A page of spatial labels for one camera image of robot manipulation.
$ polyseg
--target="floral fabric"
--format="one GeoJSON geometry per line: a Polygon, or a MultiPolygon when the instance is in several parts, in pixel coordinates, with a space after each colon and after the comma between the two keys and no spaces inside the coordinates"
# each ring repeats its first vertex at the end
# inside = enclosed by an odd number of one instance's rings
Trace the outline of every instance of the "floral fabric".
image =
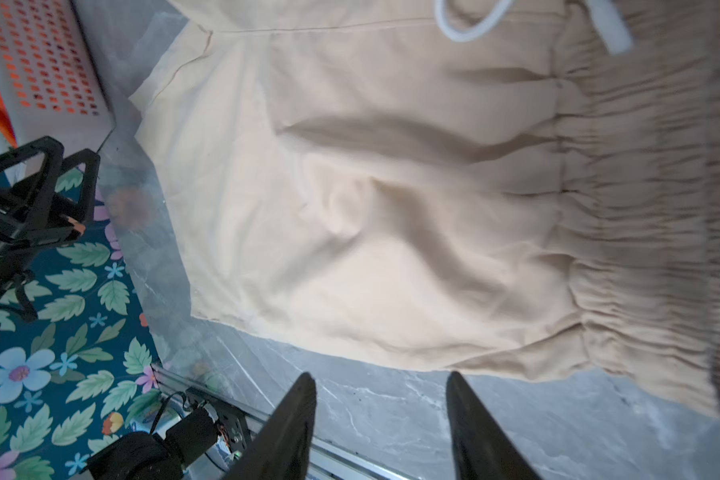
{"type": "MultiPolygon", "coordinates": [[[[57,191],[74,197],[81,181],[72,170],[57,191]]],[[[100,201],[95,219],[33,262],[38,320],[0,310],[0,480],[74,475],[159,407],[155,347],[100,201]]],[[[0,303],[17,304],[15,292],[0,303]]]]}

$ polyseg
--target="blue flower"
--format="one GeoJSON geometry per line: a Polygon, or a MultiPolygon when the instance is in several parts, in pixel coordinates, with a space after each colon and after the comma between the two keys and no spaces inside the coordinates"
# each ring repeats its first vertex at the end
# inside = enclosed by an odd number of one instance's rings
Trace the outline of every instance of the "blue flower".
{"type": "Polygon", "coordinates": [[[74,454],[74,460],[69,460],[68,462],[64,463],[65,467],[69,467],[69,473],[67,475],[72,476],[77,473],[77,471],[82,470],[85,468],[86,460],[88,459],[90,455],[83,455],[80,456],[79,453],[74,454]]]}
{"type": "Polygon", "coordinates": [[[101,316],[101,312],[99,312],[96,314],[96,316],[89,316],[88,320],[90,320],[90,328],[94,328],[95,326],[98,326],[98,325],[104,326],[104,321],[106,320],[106,315],[101,316]]]}
{"type": "Polygon", "coordinates": [[[67,369],[77,369],[77,363],[74,362],[77,360],[77,354],[68,357],[67,353],[64,352],[61,354],[59,359],[61,360],[60,362],[51,363],[49,367],[51,370],[59,370],[59,376],[67,375],[67,369]]]}
{"type": "Polygon", "coordinates": [[[24,411],[26,413],[29,413],[32,411],[32,405],[43,405],[43,401],[40,400],[40,394],[42,393],[42,390],[39,390],[34,395],[29,392],[24,392],[24,400],[19,400],[14,404],[14,407],[21,408],[24,407],[24,411]]]}
{"type": "Polygon", "coordinates": [[[115,263],[112,264],[112,266],[106,266],[104,269],[105,269],[107,272],[109,272],[109,273],[106,275],[106,278],[112,280],[113,278],[115,278],[115,276],[120,276],[120,277],[122,277],[122,276],[123,276],[123,273],[122,273],[122,272],[123,272],[123,270],[125,270],[125,267],[124,267],[124,266],[119,266],[119,265],[117,265],[117,263],[115,262],[115,263]]]}

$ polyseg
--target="perforated basket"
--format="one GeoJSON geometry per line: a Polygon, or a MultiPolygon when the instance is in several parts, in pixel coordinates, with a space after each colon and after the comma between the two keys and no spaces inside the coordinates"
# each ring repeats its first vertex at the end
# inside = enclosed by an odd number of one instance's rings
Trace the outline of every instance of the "perforated basket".
{"type": "Polygon", "coordinates": [[[69,0],[0,0],[0,95],[19,144],[97,150],[113,127],[69,0]]]}

